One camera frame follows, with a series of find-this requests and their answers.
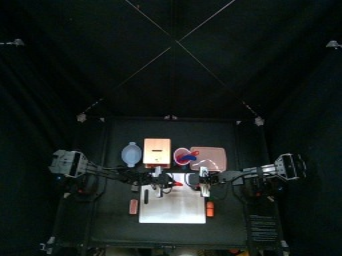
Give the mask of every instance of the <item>gray object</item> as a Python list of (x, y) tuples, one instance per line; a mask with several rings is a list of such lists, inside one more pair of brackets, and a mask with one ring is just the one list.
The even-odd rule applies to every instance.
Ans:
[(136, 142), (130, 142), (130, 144), (125, 147), (122, 151), (122, 158), (129, 167), (134, 167), (136, 164), (141, 161), (142, 149), (137, 146)]

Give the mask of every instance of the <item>black wall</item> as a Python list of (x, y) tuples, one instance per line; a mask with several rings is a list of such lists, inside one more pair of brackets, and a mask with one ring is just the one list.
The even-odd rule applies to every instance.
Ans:
[(49, 165), (70, 148), (77, 117), (18, 51), (0, 56), (0, 255), (38, 255), (58, 206)]
[(308, 179), (289, 184), (284, 226), (293, 255), (342, 255), (342, 52), (332, 50), (269, 119), (273, 159), (308, 161)]

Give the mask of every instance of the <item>ceiling wire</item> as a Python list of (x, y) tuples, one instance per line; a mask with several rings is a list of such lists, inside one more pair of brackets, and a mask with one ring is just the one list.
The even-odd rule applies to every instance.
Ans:
[(133, 8), (152, 21), (152, 23), (165, 32), (166, 35), (172, 36), (169, 34), (169, 32), (158, 25), (158, 23), (141, 11), (141, 9), (129, 1), (125, 0), (132, 6)]
[[(141, 9), (129, 1), (125, 0), (132, 7), (146, 17), (146, 19), (164, 31), (164, 33), (172, 38), (170, 33), (158, 25), (158, 23), (141, 11)], [(201, 62), (201, 60), (196, 57), (196, 55), (189, 51), (189, 49), (181, 43), (237, 0), (232, 0), (180, 40), (173, 39), (173, 41), (181, 46), (181, 48), (190, 54), (190, 56), (197, 60), (201, 66), (206, 69), (206, 71), (212, 74), (212, 76), (217, 79), (217, 81), (229, 88), (228, 84), (221, 80), (221, 78), (216, 75), (216, 73), (208, 68), (208, 66)], [(128, 81), (172, 49), (172, 46), (118, 85), (114, 89), (122, 87)], [(258, 113), (253, 110), (250, 105), (242, 100), (242, 98), (237, 95), (237, 93), (229, 88), (234, 97), (242, 102), (244, 106), (250, 110), (256, 117), (260, 117)], [(83, 112), (86, 114), (101, 102), (103, 98), (101, 98)]]
[(232, 0), (178, 41), (182, 42), (237, 0)]
[[(217, 81), (224, 85), (226, 88), (229, 88), (228, 84), (221, 80), (221, 78), (216, 75), (216, 73), (209, 69), (209, 67), (201, 62), (201, 60), (196, 57), (196, 55), (189, 51), (189, 49), (181, 44), (180, 41), (177, 41), (178, 45), (182, 47), (182, 49), (189, 53), (189, 55), (196, 59), (196, 61), (200, 63), (200, 65), (206, 69), (206, 71), (212, 74), (212, 76), (217, 79)], [(237, 93), (229, 88), (233, 96), (242, 102), (242, 105), (250, 110), (250, 112), (254, 114), (256, 117), (260, 117), (258, 113), (253, 110), (250, 105), (242, 100), (242, 98), (237, 95)]]

